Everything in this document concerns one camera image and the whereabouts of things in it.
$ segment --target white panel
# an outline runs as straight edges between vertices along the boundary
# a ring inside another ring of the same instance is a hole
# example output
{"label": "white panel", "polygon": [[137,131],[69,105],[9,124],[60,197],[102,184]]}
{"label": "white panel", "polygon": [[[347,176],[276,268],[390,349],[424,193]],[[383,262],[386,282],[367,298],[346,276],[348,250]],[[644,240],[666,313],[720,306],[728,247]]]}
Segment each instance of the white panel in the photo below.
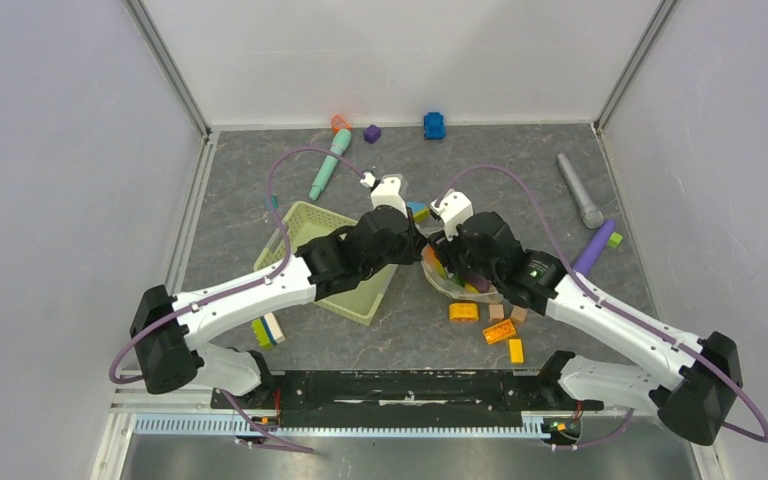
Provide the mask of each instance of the white panel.
{"label": "white panel", "polygon": [[0,2],[0,478],[89,476],[200,139],[124,5]]}
{"label": "white panel", "polygon": [[[737,341],[768,415],[768,3],[681,2],[606,136],[661,319]],[[721,438],[768,478],[768,445]]]}
{"label": "white panel", "polygon": [[147,0],[214,125],[592,120],[657,0]]}

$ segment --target beige cube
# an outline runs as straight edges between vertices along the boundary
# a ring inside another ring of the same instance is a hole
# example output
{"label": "beige cube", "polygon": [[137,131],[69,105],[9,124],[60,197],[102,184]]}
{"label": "beige cube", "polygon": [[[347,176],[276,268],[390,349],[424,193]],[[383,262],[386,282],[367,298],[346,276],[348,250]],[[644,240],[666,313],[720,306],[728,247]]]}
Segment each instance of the beige cube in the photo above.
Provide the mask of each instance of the beige cube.
{"label": "beige cube", "polygon": [[528,310],[514,305],[514,309],[511,311],[510,319],[516,325],[522,325],[523,323],[525,323],[525,317],[527,316],[528,316]]}
{"label": "beige cube", "polygon": [[498,322],[505,319],[505,306],[501,303],[490,304],[490,321]]}

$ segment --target gray tube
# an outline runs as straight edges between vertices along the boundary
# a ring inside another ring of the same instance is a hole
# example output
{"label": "gray tube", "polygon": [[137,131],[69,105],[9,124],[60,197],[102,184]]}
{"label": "gray tube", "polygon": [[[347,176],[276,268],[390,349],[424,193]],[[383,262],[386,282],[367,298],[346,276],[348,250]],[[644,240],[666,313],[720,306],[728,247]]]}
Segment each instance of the gray tube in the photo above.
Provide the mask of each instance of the gray tube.
{"label": "gray tube", "polygon": [[578,205],[584,225],[591,230],[601,227],[605,222],[602,212],[593,203],[593,200],[590,199],[590,195],[584,189],[584,184],[581,183],[581,179],[578,178],[578,175],[576,175],[575,170],[572,168],[572,164],[563,153],[558,155],[558,168],[561,169],[561,175],[567,181],[572,198],[575,200],[576,205]]}

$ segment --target plastic basket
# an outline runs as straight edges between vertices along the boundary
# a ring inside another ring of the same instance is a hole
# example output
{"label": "plastic basket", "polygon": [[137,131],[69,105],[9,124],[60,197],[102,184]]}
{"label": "plastic basket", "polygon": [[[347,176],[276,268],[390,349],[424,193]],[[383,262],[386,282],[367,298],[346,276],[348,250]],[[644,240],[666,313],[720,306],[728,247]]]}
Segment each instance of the plastic basket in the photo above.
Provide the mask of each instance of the plastic basket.
{"label": "plastic basket", "polygon": [[[294,252],[312,238],[328,235],[339,227],[356,223],[356,220],[305,202],[294,203],[284,216],[284,224],[287,225],[287,231],[290,233],[290,245]],[[254,269],[260,270],[283,257],[284,242],[281,241],[281,233],[275,230],[266,248],[257,257]],[[358,288],[333,295],[316,304],[337,315],[368,326],[372,323],[372,317],[375,316],[395,272],[396,266],[388,265],[369,280],[360,282]]]}

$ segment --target robotic arm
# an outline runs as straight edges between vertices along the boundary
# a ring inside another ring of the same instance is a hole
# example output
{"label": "robotic arm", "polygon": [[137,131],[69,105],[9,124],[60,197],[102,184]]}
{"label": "robotic arm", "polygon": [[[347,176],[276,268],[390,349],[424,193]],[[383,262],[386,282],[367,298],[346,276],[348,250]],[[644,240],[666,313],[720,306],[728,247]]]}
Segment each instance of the robotic arm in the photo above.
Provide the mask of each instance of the robotic arm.
{"label": "robotic arm", "polygon": [[[161,394],[194,382],[238,397],[247,395],[257,404],[272,390],[262,356],[220,348],[210,343],[214,337],[266,313],[352,290],[388,264],[415,263],[429,244],[447,268],[490,280],[511,303],[584,330],[637,365],[600,363],[572,352],[556,352],[540,373],[541,393],[547,399],[557,399],[563,392],[577,400],[600,400],[657,413],[683,438],[702,445],[713,443],[735,393],[678,345],[664,342],[602,304],[610,301],[651,327],[669,331],[741,385],[737,349],[729,338],[715,332],[700,339],[636,311],[580,276],[572,278],[559,259],[523,250],[495,212],[475,214],[460,192],[450,191],[438,205],[432,205],[444,229],[426,239],[401,197],[400,176],[376,181],[367,174],[361,183],[371,188],[372,211],[355,226],[300,246],[280,275],[245,294],[200,302],[266,278],[278,263],[174,297],[163,286],[146,291],[131,327],[132,337],[170,312],[190,310],[136,345],[147,390]],[[597,299],[583,294],[581,285],[596,293]]]}

